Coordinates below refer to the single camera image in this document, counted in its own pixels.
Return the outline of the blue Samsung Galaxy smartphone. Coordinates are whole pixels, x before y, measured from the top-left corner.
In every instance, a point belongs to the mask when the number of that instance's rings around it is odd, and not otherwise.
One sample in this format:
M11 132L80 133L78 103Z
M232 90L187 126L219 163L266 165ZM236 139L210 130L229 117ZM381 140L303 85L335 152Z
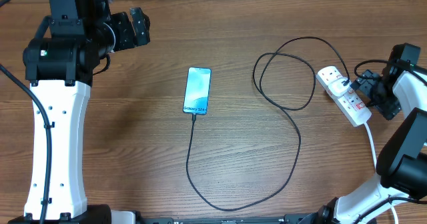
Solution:
M211 84L211 69L190 67L183 101L183 112L206 115Z

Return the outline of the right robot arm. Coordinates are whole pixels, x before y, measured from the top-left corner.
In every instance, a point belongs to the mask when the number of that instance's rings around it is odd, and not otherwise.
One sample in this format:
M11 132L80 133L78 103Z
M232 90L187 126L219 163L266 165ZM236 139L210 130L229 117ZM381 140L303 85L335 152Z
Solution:
M426 70L417 64L419 56L415 45L395 45L381 74L365 70L353 82L335 66L318 71L317 80L353 126L367 126L370 107L387 120L403 113L404 121L376 155L367 182L301 223L375 223L399 204L426 204Z

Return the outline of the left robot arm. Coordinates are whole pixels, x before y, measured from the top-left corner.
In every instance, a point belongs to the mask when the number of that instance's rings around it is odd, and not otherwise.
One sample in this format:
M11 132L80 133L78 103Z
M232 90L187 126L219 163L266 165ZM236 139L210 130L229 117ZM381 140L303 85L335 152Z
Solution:
M16 223L143 222L138 211L90 205L83 183L83 131L93 78L114 52L147 45L149 17L112 13L112 0L49 0L50 14L23 51L34 115L31 187Z

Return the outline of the white charger plug adapter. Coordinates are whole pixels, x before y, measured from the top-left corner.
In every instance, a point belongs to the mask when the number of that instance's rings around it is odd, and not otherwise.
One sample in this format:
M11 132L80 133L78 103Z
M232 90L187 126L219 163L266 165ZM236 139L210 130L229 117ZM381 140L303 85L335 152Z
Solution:
M328 84L328 93L333 99L338 99L350 89L350 82L346 78L339 78Z

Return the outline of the white power strip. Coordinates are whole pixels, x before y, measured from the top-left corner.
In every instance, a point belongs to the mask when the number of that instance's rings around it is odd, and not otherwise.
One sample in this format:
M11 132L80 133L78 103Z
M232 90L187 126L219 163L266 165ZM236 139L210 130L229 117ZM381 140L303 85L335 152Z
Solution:
M328 84L339 78L345 77L335 66L328 66L320 69L316 74L316 79L329 96ZM333 100L354 127L364 125L372 116L371 111L365 106L365 103L351 87L343 96Z

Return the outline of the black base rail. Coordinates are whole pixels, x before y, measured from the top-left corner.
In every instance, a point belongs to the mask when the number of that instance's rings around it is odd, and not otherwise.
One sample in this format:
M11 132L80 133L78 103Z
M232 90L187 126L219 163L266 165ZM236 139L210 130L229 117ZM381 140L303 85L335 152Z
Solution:
M136 224L299 224L320 223L317 213L286 214L283 217L247 217L228 219L172 219L172 218L144 218L137 214Z

